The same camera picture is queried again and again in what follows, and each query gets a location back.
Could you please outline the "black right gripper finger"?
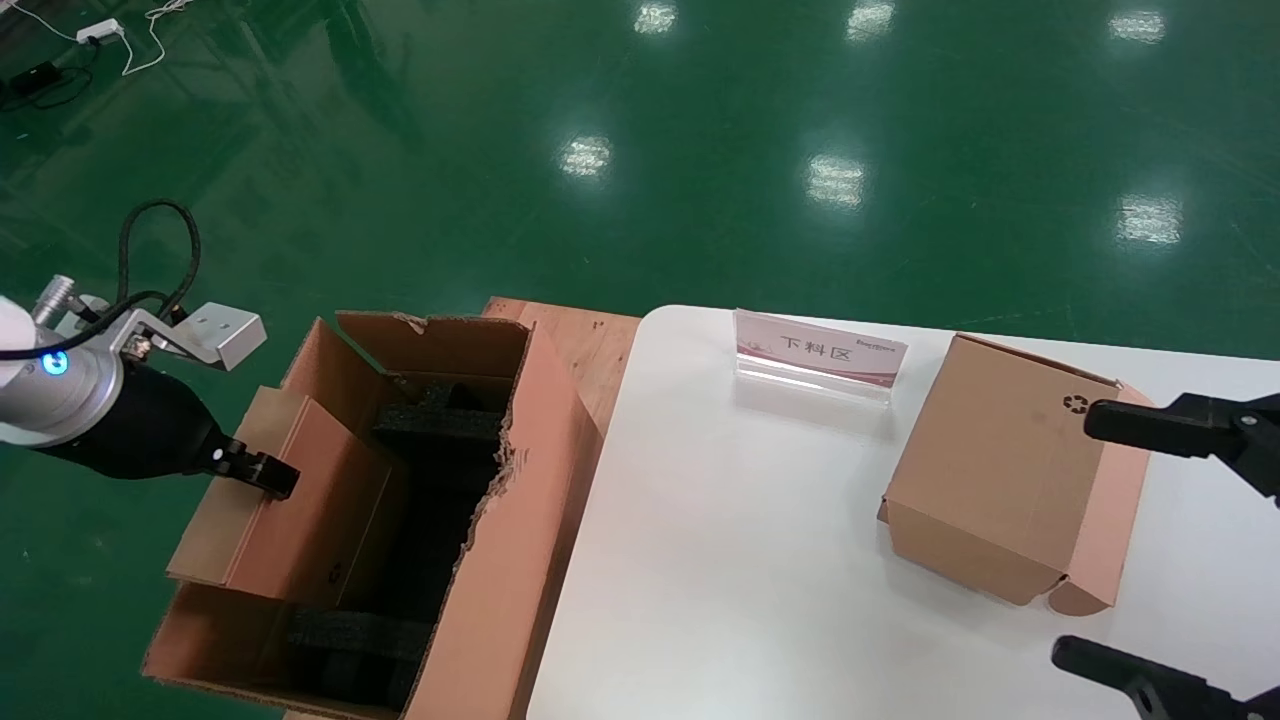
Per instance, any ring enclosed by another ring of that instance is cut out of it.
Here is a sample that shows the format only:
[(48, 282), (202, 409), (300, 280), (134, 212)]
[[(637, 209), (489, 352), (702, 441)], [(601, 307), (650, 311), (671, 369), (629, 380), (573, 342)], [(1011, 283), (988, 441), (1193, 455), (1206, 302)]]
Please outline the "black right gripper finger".
[(1051, 662), (1125, 694), (1142, 719), (1277, 719), (1279, 688), (1248, 700), (1211, 685), (1201, 676), (1076, 635), (1059, 637)]
[(1279, 500), (1279, 396), (1248, 401), (1184, 393), (1166, 407), (1100, 400), (1093, 439), (1176, 457), (1215, 457), (1260, 496)]

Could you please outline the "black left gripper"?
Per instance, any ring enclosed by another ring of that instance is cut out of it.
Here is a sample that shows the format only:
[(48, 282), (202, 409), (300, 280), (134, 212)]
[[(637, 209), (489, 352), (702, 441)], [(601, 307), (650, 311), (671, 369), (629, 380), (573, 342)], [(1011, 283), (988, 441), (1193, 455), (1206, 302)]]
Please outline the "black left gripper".
[(269, 454), (250, 452), (221, 430), (192, 388), (148, 365), (124, 365), (120, 391), (105, 416), (40, 452), (113, 479), (225, 477), (274, 500), (289, 498), (300, 480), (298, 469)]

